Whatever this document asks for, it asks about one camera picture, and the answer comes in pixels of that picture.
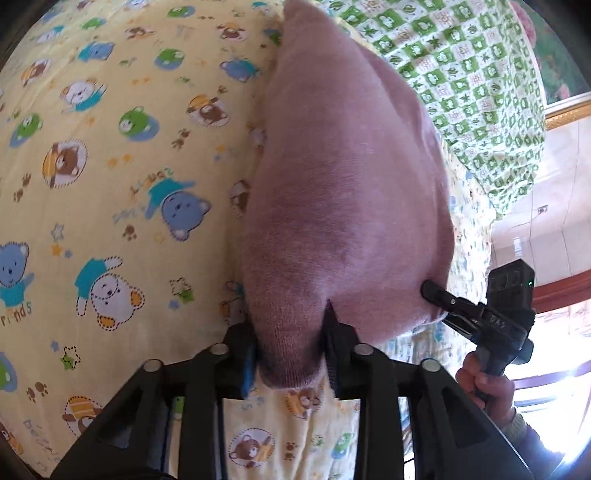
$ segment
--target finger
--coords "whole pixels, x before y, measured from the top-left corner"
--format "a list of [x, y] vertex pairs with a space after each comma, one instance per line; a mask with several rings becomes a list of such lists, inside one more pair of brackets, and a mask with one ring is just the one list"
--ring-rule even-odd
[[469, 393], [468, 397], [470, 397], [470, 400], [472, 400], [479, 409], [484, 410], [485, 403], [480, 398], [475, 396], [474, 393]]
[[476, 376], [476, 386], [484, 393], [496, 398], [513, 399], [515, 383], [507, 377], [494, 377], [480, 373]]
[[469, 393], [474, 391], [474, 375], [471, 375], [468, 370], [461, 368], [456, 373], [456, 381], [463, 391]]
[[470, 372], [474, 377], [478, 375], [482, 371], [482, 365], [480, 364], [480, 360], [476, 356], [476, 352], [471, 352], [466, 355], [464, 359], [463, 367]]

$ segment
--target folded pink fabric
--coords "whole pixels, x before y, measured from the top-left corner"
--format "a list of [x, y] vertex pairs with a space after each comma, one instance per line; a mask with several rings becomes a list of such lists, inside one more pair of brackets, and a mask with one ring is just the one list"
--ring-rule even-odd
[[415, 92], [324, 13], [287, 0], [266, 98], [268, 140], [243, 243], [263, 375], [318, 374], [324, 308], [376, 343], [432, 322], [420, 296], [453, 255], [447, 177]]

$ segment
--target metal screw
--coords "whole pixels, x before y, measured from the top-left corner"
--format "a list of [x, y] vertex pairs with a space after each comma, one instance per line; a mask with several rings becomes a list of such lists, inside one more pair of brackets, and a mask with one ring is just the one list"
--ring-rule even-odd
[[374, 347], [368, 345], [367, 343], [358, 343], [353, 348], [353, 351], [357, 355], [371, 355], [374, 352]]
[[162, 362], [155, 358], [151, 358], [146, 363], [144, 363], [144, 370], [147, 372], [157, 372], [162, 368]]
[[216, 343], [209, 349], [214, 355], [224, 355], [230, 350], [225, 343]]
[[437, 360], [433, 360], [432, 358], [427, 358], [423, 360], [421, 366], [427, 370], [428, 372], [438, 372], [441, 370], [441, 365]]

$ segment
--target green and white checkered fabric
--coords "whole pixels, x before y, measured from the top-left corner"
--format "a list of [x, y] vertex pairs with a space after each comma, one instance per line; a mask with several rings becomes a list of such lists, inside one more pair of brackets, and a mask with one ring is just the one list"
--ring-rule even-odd
[[544, 106], [507, 0], [319, 0], [416, 90], [500, 215], [533, 185]]

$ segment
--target white tiled wall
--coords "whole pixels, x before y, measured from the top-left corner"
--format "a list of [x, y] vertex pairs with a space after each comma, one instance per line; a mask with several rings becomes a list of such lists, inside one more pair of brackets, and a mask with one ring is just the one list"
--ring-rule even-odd
[[492, 266], [523, 258], [537, 285], [591, 270], [591, 117], [547, 133], [532, 191], [492, 235]]
[[522, 258], [535, 270], [535, 286], [546, 285], [591, 270], [591, 219], [517, 244], [493, 244], [491, 268]]

